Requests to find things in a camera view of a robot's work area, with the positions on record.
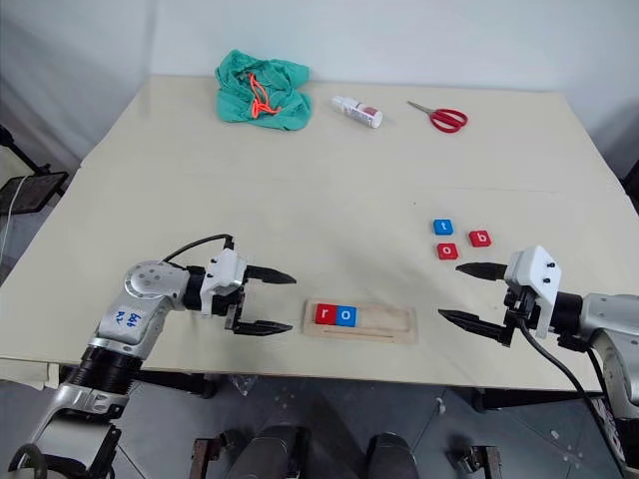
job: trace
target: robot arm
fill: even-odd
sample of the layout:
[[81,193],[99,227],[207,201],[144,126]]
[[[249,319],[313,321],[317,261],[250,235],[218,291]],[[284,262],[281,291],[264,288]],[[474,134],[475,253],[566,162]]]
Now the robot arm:
[[111,420],[122,415],[131,383],[155,346],[169,311],[225,316],[225,328],[235,334],[262,336],[292,328],[264,320],[241,321],[250,278],[278,284],[296,281],[274,269],[248,265],[234,251],[231,237],[206,268],[169,261],[169,256],[144,261],[127,271],[123,288],[102,316],[81,364],[60,385],[34,432],[30,444],[35,447],[19,451],[13,461],[17,470],[7,478],[18,477],[25,472],[21,468],[36,467],[43,459],[47,469],[62,477],[109,474],[121,435]]
[[457,269],[483,279],[503,279],[508,285],[504,326],[463,311],[439,310],[459,327],[510,346],[514,329],[523,323],[536,329],[538,337],[549,330],[558,334],[562,347],[599,353],[604,393],[624,452],[624,475],[639,478],[639,296],[581,297],[559,291],[561,269],[541,246],[514,254],[508,265],[468,263]]

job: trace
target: black joint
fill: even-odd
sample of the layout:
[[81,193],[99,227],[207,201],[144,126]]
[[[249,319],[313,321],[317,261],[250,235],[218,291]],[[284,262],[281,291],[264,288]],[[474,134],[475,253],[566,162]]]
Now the black joint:
[[88,346],[82,363],[73,370],[67,382],[113,394],[127,394],[133,378],[142,367],[142,359]]
[[202,309],[200,289],[202,289],[206,270],[201,266],[187,266],[187,271],[189,272],[189,280],[182,298],[182,305],[191,311],[199,311]]
[[583,299],[579,294],[559,291],[555,299],[555,307],[552,310],[552,318],[550,319],[550,326],[554,332],[559,335],[563,333],[578,334],[582,304]]
[[615,419],[626,465],[639,469],[639,419]]
[[557,338],[557,344],[559,344],[561,347],[565,347],[566,349],[570,349],[571,351],[576,352],[586,352],[588,349],[590,349],[590,345],[586,341],[566,333],[561,334]]

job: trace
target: floor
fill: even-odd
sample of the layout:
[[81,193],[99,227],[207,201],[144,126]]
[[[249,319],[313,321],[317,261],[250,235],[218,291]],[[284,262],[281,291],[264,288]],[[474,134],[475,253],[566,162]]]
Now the floor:
[[[225,377],[211,399],[135,384],[114,468],[119,479],[187,478],[193,441],[227,430],[251,436],[265,426],[312,431],[312,478],[356,478],[374,434],[391,431],[411,446],[420,478],[465,476],[446,458],[451,445],[495,445],[504,479],[619,477],[579,401],[475,412],[467,391],[442,386],[261,377],[245,397]],[[33,428],[50,390],[0,382],[0,464]],[[211,463],[208,479],[224,478],[230,460]]]

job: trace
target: red scissors handle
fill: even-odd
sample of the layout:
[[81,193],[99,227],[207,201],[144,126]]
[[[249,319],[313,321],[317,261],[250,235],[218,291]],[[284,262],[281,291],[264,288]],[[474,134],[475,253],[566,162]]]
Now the red scissors handle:
[[430,123],[443,133],[456,133],[468,123],[468,117],[457,110],[441,108],[430,114]]

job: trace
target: white wall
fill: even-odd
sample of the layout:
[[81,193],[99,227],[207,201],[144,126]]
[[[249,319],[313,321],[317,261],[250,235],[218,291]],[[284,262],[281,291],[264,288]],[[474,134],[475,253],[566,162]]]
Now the white wall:
[[[112,72],[109,95],[103,92],[94,108],[74,112],[75,123],[56,132],[79,158],[131,98],[147,48],[152,73],[212,75],[224,55],[239,48],[304,63],[321,80],[561,90],[604,156],[628,129],[639,129],[636,0],[3,0],[1,5],[3,14],[29,26],[30,35],[59,40],[59,52],[73,52],[64,72],[49,68],[40,82],[20,90],[32,91],[54,77],[76,81],[85,63],[96,72]],[[145,29],[149,19],[155,28]],[[35,59],[25,62],[24,75],[42,70],[35,52],[47,47],[34,46]],[[0,53],[14,49],[0,45]],[[14,85],[20,83],[15,65],[13,59],[0,66]],[[89,76],[87,82],[99,79]],[[43,92],[41,100],[50,102],[48,96],[61,88]],[[58,102],[77,94],[76,88],[63,91]],[[84,132],[80,139],[71,135],[76,127]],[[635,160],[623,154],[610,159],[618,175]]]
[[0,122],[75,171],[148,74],[151,2],[0,0]]

